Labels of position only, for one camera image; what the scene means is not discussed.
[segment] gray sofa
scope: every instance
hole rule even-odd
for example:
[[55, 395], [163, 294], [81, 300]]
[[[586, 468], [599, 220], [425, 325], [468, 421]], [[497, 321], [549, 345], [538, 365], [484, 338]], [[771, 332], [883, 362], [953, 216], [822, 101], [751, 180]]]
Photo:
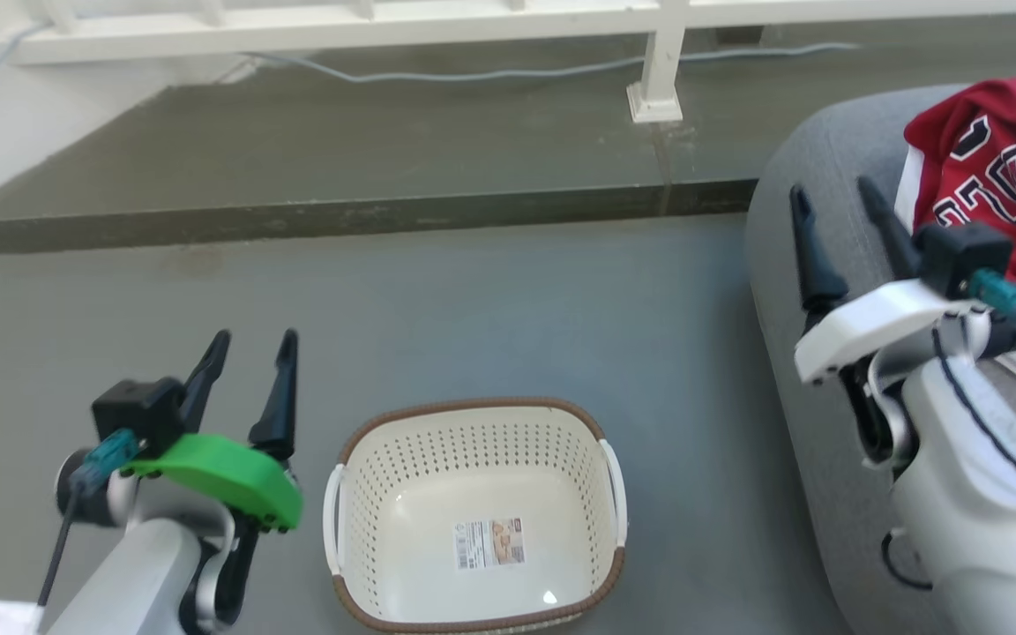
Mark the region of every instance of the gray sofa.
[[[826, 574], [855, 635], [953, 631], [927, 593], [892, 581], [880, 563], [880, 538], [898, 523], [888, 502], [891, 474], [860, 464], [858, 432], [841, 386], [804, 386], [795, 373], [803, 312], [787, 192], [793, 184], [806, 187], [819, 214], [819, 236], [849, 281], [850, 298], [890, 280], [878, 233], [860, 205], [855, 177], [872, 177], [894, 196], [906, 152], [904, 125], [958, 89], [867, 97], [811, 117], [766, 166], [747, 218], [747, 262], [759, 322]], [[1016, 378], [993, 363], [985, 363], [983, 372], [1016, 410]], [[897, 543], [895, 551], [898, 567], [920, 574], [905, 544]]]

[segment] white plastic basket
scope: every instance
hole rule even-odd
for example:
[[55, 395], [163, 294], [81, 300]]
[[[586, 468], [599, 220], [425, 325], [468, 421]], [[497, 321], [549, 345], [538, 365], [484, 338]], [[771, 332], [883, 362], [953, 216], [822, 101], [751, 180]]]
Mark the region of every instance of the white plastic basket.
[[336, 594], [383, 632], [569, 622], [618, 581], [626, 524], [601, 429], [553, 398], [383, 415], [347, 442], [324, 494]]

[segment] product label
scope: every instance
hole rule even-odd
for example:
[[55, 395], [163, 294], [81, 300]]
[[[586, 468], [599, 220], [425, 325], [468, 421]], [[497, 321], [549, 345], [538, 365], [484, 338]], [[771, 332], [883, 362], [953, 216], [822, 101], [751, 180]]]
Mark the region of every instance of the product label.
[[457, 571], [524, 563], [524, 524], [519, 518], [459, 522], [452, 527]]

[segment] basket handle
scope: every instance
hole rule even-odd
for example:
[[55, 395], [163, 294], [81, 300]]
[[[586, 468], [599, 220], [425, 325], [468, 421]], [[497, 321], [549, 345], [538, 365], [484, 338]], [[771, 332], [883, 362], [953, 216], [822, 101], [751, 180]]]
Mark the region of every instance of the basket handle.
[[614, 490], [614, 510], [618, 513], [618, 547], [625, 547], [625, 534], [629, 531], [629, 511], [625, 507], [625, 480], [622, 478], [622, 466], [618, 465], [618, 455], [606, 439], [598, 442], [606, 454], [606, 466], [610, 467], [610, 483]]
[[343, 482], [343, 463], [335, 465], [331, 475], [327, 478], [327, 490], [324, 491], [324, 555], [327, 558], [327, 568], [331, 575], [339, 575], [339, 551], [335, 542], [335, 499], [338, 498], [339, 484]]

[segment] robotic arm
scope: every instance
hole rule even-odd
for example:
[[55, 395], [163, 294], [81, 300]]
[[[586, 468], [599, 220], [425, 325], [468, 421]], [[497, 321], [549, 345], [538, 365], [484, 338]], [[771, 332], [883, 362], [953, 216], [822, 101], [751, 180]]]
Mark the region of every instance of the robotic arm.
[[[1016, 351], [1012, 246], [972, 224], [929, 226], [920, 250], [899, 244], [883, 197], [862, 182], [903, 280], [844, 302], [844, 280], [813, 232], [806, 193], [790, 193], [806, 334], [795, 348], [804, 382], [844, 386], [871, 469], [894, 474], [892, 505], [931, 582], [966, 635], [1016, 635], [1016, 415], [974, 365]], [[891, 210], [887, 217], [893, 221]]]
[[[124, 538], [50, 635], [229, 630], [241, 614], [259, 535], [274, 529], [284, 533], [299, 522], [303, 499], [290, 470], [298, 334], [284, 333], [277, 379], [250, 431], [250, 447], [198, 434], [229, 346], [230, 333], [218, 332], [185, 384], [174, 378], [125, 381], [93, 402], [101, 441], [130, 434], [136, 457], [130, 462], [117, 457], [109, 466], [120, 469], [112, 473], [108, 466], [96, 466], [96, 451], [76, 451], [61, 467], [57, 505], [67, 525], [122, 526]], [[101, 482], [91, 492], [79, 478], [90, 470]]]

